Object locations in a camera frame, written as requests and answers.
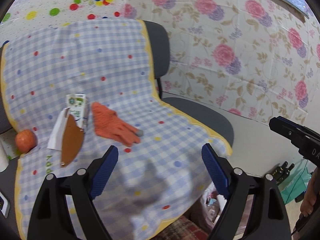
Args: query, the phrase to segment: green plastic bag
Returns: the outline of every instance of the green plastic bag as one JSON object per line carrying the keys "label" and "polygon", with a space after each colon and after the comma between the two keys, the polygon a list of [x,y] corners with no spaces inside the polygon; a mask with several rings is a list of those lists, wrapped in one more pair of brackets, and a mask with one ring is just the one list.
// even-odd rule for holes
{"label": "green plastic bag", "polygon": [[307,160],[300,160],[290,173],[290,176],[279,185],[284,204],[290,203],[302,192],[307,190],[311,174],[307,169]]}

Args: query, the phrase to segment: blue and white gingham cloth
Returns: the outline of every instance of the blue and white gingham cloth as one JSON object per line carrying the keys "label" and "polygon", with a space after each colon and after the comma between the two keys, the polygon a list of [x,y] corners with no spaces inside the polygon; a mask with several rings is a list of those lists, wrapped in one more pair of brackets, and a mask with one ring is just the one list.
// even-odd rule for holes
{"label": "blue and white gingham cloth", "polygon": [[[33,129],[38,138],[38,146],[20,159],[18,174],[16,205],[25,236],[45,175],[52,171],[62,177],[87,168],[110,145],[118,147],[119,161],[93,203],[114,240],[151,238],[162,220],[182,215],[201,196],[211,182],[201,160],[204,143],[212,142],[220,156],[227,156],[220,138],[152,96],[148,41],[141,30],[136,20],[92,20],[37,30],[8,43],[4,100],[18,129]],[[46,145],[65,96],[74,93],[86,94],[89,102],[106,105],[142,129],[141,143],[127,153],[126,146],[96,136],[90,112],[80,152],[60,168],[60,152]],[[77,236],[85,239],[71,198],[68,208]]]}

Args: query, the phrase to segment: human hand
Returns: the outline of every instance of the human hand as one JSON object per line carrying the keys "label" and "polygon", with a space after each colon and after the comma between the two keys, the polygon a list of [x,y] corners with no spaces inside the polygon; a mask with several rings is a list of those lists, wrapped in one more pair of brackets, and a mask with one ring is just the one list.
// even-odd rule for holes
{"label": "human hand", "polygon": [[311,213],[313,212],[313,206],[317,200],[316,194],[313,191],[313,186],[316,180],[317,172],[318,172],[318,168],[316,168],[312,174],[312,177],[308,183],[307,191],[304,195],[304,199],[300,206],[300,211],[305,217],[307,217],[308,215],[311,215]]}

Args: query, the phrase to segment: floral wallpaper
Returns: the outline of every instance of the floral wallpaper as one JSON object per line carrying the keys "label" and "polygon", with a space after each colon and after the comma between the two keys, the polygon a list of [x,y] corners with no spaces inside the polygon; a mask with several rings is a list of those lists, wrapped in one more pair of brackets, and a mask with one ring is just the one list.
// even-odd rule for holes
{"label": "floral wallpaper", "polygon": [[268,124],[303,124],[318,87],[320,25],[280,0],[126,0],[170,38],[165,92]]}

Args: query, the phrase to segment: brown object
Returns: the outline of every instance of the brown object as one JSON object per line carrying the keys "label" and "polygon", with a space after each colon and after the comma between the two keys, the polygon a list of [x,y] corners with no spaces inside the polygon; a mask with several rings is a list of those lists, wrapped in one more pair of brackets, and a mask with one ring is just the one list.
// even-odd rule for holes
{"label": "brown object", "polygon": [[16,135],[15,142],[21,153],[28,153],[37,146],[37,137],[30,130],[23,130]]}
{"label": "brown object", "polygon": [[83,140],[83,130],[77,126],[73,115],[69,114],[62,138],[61,167],[66,167],[74,160],[80,151]]}
{"label": "brown object", "polygon": [[92,103],[91,110],[96,135],[116,140],[128,147],[140,142],[135,135],[138,129],[121,120],[115,111],[98,102]]}

